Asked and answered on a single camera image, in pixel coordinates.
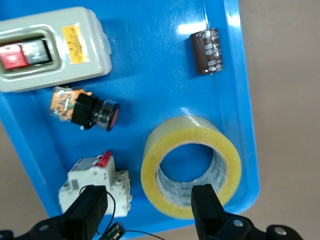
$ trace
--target brown cylindrical capacitor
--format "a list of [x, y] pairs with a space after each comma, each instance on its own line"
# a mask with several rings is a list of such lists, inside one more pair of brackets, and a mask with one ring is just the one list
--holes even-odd
[[197, 74], [211, 74], [224, 69], [216, 28], [193, 33], [189, 39]]

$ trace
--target red button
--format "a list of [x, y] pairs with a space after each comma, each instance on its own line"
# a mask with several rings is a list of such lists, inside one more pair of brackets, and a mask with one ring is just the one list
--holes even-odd
[[17, 69], [29, 66], [19, 44], [0, 46], [0, 59], [5, 69]]

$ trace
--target clear packing tape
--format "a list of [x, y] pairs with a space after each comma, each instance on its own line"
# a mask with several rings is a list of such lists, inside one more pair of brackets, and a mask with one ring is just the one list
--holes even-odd
[[[186, 144], [212, 148], [212, 162], [205, 173], [193, 181], [173, 181], [162, 172], [160, 163], [170, 151]], [[144, 148], [141, 183], [145, 195], [160, 212], [174, 218], [192, 219], [192, 187], [211, 184], [225, 205], [239, 186], [241, 169], [236, 148], [212, 123], [184, 115], [163, 122], [149, 136]]]

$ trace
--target blue tray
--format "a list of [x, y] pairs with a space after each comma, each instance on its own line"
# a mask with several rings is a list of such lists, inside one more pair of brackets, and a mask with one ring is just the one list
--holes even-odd
[[[77, 160], [111, 150], [116, 168], [128, 169], [131, 179], [131, 210], [119, 219], [126, 229], [154, 233], [193, 224], [157, 211], [140, 182], [149, 134], [163, 121], [185, 114], [212, 122], [235, 145], [242, 177], [225, 210], [239, 213], [249, 208], [258, 196], [259, 177], [238, 1], [2, 0], [0, 20], [74, 6], [96, 13], [111, 44], [113, 66], [110, 74], [74, 86], [120, 103], [114, 129], [81, 131], [76, 124], [49, 116], [51, 87], [0, 93], [1, 120], [49, 216], [61, 213], [58, 191]], [[207, 27], [206, 15], [209, 26], [219, 30], [224, 70], [198, 76], [188, 37]], [[201, 150], [196, 146], [189, 151]], [[210, 157], [203, 155], [196, 167], [194, 162], [186, 164], [189, 178], [208, 166]], [[185, 180], [185, 174], [173, 174], [165, 165], [168, 176]], [[109, 219], [103, 219], [100, 231]]]

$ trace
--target yellow label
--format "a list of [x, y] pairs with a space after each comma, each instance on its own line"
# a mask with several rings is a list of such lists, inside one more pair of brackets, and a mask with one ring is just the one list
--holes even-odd
[[81, 35], [79, 25], [64, 26], [62, 32], [68, 45], [72, 63], [81, 64], [88, 62], [87, 46]]

